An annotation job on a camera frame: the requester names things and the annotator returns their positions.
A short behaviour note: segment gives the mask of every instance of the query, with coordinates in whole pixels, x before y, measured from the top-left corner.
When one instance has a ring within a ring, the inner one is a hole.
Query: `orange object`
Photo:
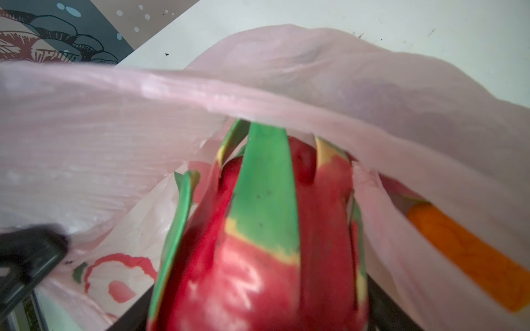
[[[407,217],[438,250],[499,304],[518,311],[530,303],[530,272],[484,243],[430,203]]]

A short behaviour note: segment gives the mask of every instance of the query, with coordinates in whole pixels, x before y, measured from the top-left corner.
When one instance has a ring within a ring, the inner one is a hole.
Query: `red fruit skin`
[[[224,231],[242,162],[233,159],[189,220],[152,330],[355,330],[349,228],[332,221],[346,220],[351,167],[339,157],[315,175],[315,149],[291,137],[289,144],[302,265],[283,263]]]

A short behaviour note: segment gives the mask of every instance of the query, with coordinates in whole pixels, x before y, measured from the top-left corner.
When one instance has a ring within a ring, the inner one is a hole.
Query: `pink plastic bag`
[[[527,328],[407,222],[377,176],[530,268],[530,111],[445,62],[283,25],[232,35],[184,71],[20,62],[0,75],[2,225],[73,234],[45,286],[86,329],[152,284],[178,194],[163,178],[213,159],[225,115],[322,136],[359,160],[367,237],[427,331]]]

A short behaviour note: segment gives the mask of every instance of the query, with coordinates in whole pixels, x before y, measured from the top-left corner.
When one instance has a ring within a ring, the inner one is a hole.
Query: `black object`
[[[0,321],[65,257],[68,240],[53,226],[0,235]]]
[[[144,295],[107,331],[145,331],[147,311],[153,294],[151,286]],[[369,276],[370,319],[368,331],[423,331]]]

